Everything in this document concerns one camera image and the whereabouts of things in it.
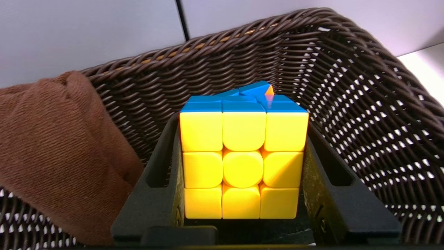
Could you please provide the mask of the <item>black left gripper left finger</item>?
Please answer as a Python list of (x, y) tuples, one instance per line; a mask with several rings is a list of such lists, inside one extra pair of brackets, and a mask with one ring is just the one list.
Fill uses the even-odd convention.
[(184, 226), (179, 115), (165, 125), (145, 170), (111, 227), (115, 245), (216, 245), (214, 226)]

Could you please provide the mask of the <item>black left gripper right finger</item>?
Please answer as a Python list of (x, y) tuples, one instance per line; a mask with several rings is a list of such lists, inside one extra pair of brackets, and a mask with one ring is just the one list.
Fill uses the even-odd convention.
[(313, 126), (302, 191), (316, 245), (397, 245), (402, 226)]

